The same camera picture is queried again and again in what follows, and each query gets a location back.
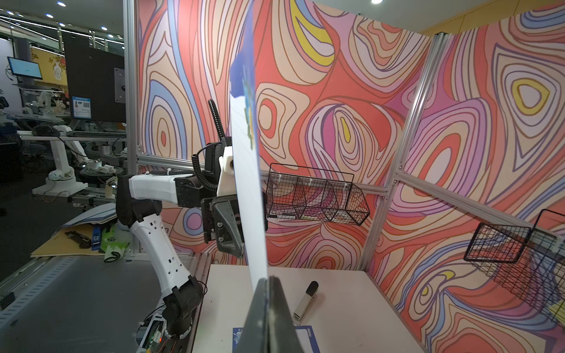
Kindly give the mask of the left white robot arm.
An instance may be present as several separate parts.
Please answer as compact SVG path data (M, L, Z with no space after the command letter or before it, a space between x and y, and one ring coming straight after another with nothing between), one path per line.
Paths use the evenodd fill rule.
M165 304L166 330L171 336L181 336L192 326L204 289L172 245L161 216L164 202L199 206L205 242L216 242L220 252L243 257L244 234L235 191L213 189L207 179L198 180L191 174L119 177L116 215L149 254Z

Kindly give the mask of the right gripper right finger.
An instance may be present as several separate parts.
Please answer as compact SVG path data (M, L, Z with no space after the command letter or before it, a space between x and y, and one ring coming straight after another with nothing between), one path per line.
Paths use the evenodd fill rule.
M303 352L279 278L268 280L267 352Z

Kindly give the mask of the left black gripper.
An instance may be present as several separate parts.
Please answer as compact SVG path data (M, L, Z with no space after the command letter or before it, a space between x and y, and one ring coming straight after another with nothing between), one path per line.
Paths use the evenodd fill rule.
M215 241L220 252L244 257L244 236L237 195L211 197L201 201L203 237Z

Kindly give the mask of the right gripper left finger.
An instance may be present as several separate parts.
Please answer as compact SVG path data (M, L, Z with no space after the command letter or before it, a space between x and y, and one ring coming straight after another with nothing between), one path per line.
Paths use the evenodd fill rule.
M252 304L248 312L236 352L267 352L269 327L269 281L260 279L257 283Z

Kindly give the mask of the blue floral stationery sheet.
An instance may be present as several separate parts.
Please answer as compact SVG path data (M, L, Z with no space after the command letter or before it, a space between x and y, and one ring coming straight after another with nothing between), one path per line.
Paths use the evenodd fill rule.
M242 327L235 327L232 329L232 352L235 352L236 350L236 347L241 339L242 331ZM312 326L296 326L295 331L304 352L321 352Z

